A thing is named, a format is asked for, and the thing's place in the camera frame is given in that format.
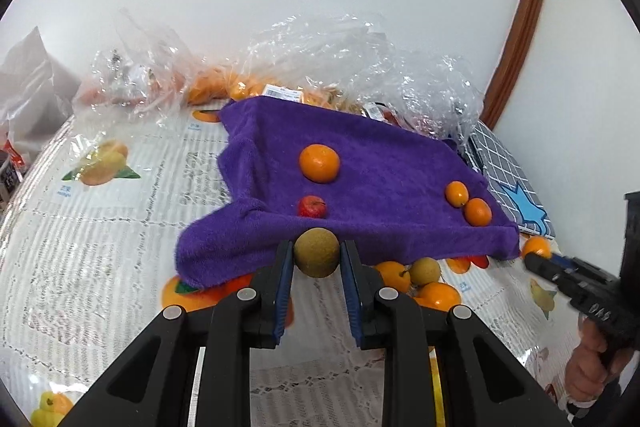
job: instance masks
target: printed leaf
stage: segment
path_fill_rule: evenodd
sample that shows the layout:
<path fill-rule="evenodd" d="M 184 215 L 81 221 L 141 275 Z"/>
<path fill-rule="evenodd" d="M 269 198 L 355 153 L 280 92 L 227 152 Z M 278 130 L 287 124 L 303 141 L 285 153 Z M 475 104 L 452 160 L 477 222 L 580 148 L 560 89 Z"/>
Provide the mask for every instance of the printed leaf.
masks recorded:
<path fill-rule="evenodd" d="M 78 179 L 78 174 L 80 173 L 80 169 L 73 169 L 72 171 L 67 172 L 63 178 L 63 182 L 75 181 Z"/>
<path fill-rule="evenodd" d="M 183 282 L 183 281 L 178 281 L 177 285 L 175 285 L 175 292 L 176 293 L 185 294 L 185 293 L 195 293 L 195 292 L 199 292 L 199 291 L 200 290 L 198 288 L 194 288 L 193 286 L 190 286 L 186 282 Z"/>
<path fill-rule="evenodd" d="M 131 167 L 127 165 L 123 170 L 118 171 L 118 173 L 114 176 L 114 178 L 125 178 L 127 180 L 139 180 L 140 174 L 135 172 Z"/>

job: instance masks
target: silver screw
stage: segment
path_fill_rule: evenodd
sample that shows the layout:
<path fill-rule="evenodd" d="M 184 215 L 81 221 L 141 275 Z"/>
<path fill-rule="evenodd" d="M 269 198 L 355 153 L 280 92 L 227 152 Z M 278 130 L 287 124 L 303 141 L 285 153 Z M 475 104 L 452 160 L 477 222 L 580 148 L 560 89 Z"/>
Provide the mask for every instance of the silver screw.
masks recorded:
<path fill-rule="evenodd" d="M 242 288 L 236 294 L 241 301 L 250 301 L 258 295 L 253 288 Z"/>
<path fill-rule="evenodd" d="M 378 295 L 380 295 L 381 299 L 385 299 L 385 301 L 392 301 L 398 298 L 398 290 L 385 286 L 384 288 L 380 288 Z"/>
<path fill-rule="evenodd" d="M 466 320 L 471 318 L 471 310 L 462 304 L 458 304 L 453 308 L 453 314 L 456 318 Z"/>
<path fill-rule="evenodd" d="M 180 306 L 167 306 L 164 310 L 162 310 L 162 317 L 166 318 L 168 321 L 177 319 L 180 315 L 182 315 L 182 309 L 180 308 Z"/>

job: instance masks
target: finger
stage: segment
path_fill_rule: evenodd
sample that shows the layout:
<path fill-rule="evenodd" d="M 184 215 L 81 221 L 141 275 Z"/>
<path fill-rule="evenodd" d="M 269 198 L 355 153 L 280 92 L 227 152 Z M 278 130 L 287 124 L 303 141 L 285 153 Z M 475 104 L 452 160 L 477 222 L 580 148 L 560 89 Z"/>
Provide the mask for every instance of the finger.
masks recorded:
<path fill-rule="evenodd" d="M 593 321 L 585 319 L 580 336 L 582 338 L 580 344 L 588 349 L 599 353 L 604 353 L 607 350 L 607 341 Z"/>
<path fill-rule="evenodd" d="M 572 357 L 580 369 L 581 374 L 587 380 L 591 380 L 595 383 L 604 382 L 609 373 L 607 369 L 600 362 L 600 358 L 595 351 L 591 351 L 590 349 L 586 349 L 583 346 L 578 346 L 574 349 L 574 355 Z"/>
<path fill-rule="evenodd" d="M 631 347 L 620 349 L 613 357 L 611 365 L 609 366 L 609 375 L 611 378 L 616 378 L 622 373 L 622 370 L 631 361 L 631 357 L 634 355 L 634 350 Z"/>
<path fill-rule="evenodd" d="M 602 391 L 604 391 L 604 384 L 591 380 L 582 372 L 580 367 L 576 368 L 575 376 L 571 378 L 570 383 L 572 383 L 576 389 L 589 396 L 600 396 Z"/>
<path fill-rule="evenodd" d="M 595 400 L 594 396 L 583 393 L 582 391 L 580 391 L 580 389 L 575 387 L 573 384 L 567 385 L 566 391 L 571 398 L 573 398 L 575 401 L 578 401 L 578 402 L 588 402 L 591 400 Z"/>

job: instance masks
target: barcode label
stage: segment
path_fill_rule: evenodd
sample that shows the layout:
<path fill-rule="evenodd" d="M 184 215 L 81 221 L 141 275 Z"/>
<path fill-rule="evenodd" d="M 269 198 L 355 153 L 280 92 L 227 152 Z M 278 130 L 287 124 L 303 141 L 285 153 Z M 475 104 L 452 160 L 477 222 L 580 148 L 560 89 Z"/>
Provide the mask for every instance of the barcode label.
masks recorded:
<path fill-rule="evenodd" d="M 367 102 L 362 106 L 362 108 L 365 110 L 367 116 L 371 120 L 386 122 L 385 115 L 382 114 L 382 111 L 380 111 L 380 108 L 376 105 L 375 102 Z"/>
<path fill-rule="evenodd" d="M 301 91 L 287 89 L 287 87 L 272 86 L 271 84 L 264 86 L 262 95 L 279 98 L 281 100 L 290 100 L 291 102 L 300 102 L 302 100 Z"/>

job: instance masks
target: white paper bag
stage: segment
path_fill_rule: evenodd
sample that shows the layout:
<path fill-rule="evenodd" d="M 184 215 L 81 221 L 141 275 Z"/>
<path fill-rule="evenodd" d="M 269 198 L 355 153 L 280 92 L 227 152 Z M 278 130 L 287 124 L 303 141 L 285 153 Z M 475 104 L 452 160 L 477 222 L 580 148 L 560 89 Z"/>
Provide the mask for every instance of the white paper bag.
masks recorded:
<path fill-rule="evenodd" d="M 79 81 L 51 60 L 38 28 L 0 66 L 0 148 L 29 166 L 71 115 Z"/>

